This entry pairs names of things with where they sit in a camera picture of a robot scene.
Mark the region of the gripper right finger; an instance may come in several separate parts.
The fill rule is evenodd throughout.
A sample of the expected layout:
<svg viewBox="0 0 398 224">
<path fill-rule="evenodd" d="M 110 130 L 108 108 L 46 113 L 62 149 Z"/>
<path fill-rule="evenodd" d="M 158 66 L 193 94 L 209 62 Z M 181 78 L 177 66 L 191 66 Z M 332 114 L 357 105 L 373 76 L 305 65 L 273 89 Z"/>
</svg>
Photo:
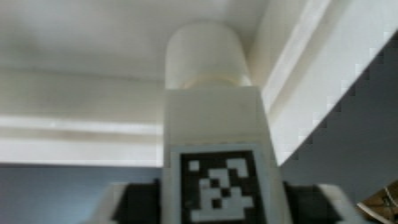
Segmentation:
<svg viewBox="0 0 398 224">
<path fill-rule="evenodd" d="M 293 224 L 367 224 L 341 188 L 284 183 Z"/>
</svg>

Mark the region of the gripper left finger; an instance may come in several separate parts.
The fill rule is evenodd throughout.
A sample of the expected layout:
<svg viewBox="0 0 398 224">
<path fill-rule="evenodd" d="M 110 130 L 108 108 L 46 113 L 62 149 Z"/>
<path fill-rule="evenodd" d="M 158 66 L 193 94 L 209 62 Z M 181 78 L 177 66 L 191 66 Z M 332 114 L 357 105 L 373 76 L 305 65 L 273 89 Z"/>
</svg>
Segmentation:
<svg viewBox="0 0 398 224">
<path fill-rule="evenodd" d="M 115 183 L 106 188 L 90 224 L 159 224 L 159 183 Z"/>
</svg>

